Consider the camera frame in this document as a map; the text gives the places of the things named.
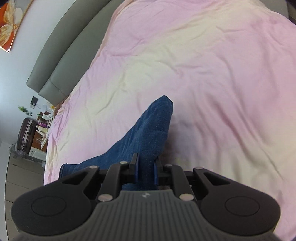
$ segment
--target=pink blanket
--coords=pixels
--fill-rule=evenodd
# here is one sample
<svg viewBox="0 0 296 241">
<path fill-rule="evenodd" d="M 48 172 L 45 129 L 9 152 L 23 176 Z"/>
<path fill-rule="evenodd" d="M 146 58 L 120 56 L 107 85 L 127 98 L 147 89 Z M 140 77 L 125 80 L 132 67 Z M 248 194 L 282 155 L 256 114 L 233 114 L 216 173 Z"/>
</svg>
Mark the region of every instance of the pink blanket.
<svg viewBox="0 0 296 241">
<path fill-rule="evenodd" d="M 162 95 L 162 160 L 270 194 L 276 234 L 296 236 L 296 26 L 257 0 L 125 1 L 53 123 L 44 183 L 106 152 Z"/>
</svg>

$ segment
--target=gold picture frame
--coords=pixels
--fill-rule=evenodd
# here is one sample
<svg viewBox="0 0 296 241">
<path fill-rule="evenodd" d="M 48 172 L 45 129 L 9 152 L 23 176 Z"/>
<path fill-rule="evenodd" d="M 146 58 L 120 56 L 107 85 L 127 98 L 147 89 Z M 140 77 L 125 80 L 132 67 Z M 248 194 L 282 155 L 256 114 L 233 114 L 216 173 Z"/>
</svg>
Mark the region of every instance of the gold picture frame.
<svg viewBox="0 0 296 241">
<path fill-rule="evenodd" d="M 0 48 L 9 53 L 15 36 L 34 0 L 8 0 L 0 8 Z"/>
</svg>

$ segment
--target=white logo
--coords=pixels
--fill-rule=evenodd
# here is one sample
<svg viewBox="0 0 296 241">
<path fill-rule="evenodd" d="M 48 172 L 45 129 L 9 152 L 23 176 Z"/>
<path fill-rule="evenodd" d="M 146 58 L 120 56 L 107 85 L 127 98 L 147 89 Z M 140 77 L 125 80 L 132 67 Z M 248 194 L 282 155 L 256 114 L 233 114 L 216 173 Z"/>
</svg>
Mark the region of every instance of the white logo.
<svg viewBox="0 0 296 241">
<path fill-rule="evenodd" d="M 150 194 L 147 193 L 147 192 L 145 192 L 144 194 L 142 194 L 142 197 L 144 197 L 144 198 L 148 198 L 149 196 L 150 196 Z"/>
</svg>

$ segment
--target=green plant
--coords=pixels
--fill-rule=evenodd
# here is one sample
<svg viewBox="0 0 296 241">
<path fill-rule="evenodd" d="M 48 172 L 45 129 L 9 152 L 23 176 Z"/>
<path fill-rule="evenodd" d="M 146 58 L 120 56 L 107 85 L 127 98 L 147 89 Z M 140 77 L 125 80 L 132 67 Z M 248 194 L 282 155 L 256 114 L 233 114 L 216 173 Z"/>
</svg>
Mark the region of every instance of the green plant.
<svg viewBox="0 0 296 241">
<path fill-rule="evenodd" d="M 21 112 L 24 112 L 24 113 L 26 113 L 26 112 L 29 112 L 25 107 L 23 107 L 23 106 L 19 106 L 19 110 L 21 111 Z"/>
</svg>

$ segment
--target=ribbed surface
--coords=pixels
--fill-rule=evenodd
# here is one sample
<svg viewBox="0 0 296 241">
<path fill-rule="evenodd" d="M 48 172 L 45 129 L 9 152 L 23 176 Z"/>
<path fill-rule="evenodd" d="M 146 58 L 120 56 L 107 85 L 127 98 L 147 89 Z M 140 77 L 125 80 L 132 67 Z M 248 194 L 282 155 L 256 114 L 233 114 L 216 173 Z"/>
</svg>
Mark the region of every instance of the ribbed surface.
<svg viewBox="0 0 296 241">
<path fill-rule="evenodd" d="M 122 191 L 109 203 L 97 205 L 89 220 L 80 228 L 55 237 L 22 234 L 18 241 L 279 241 L 272 233 L 258 237 L 236 237 L 208 224 L 193 202 L 176 198 L 172 190 Z"/>
</svg>

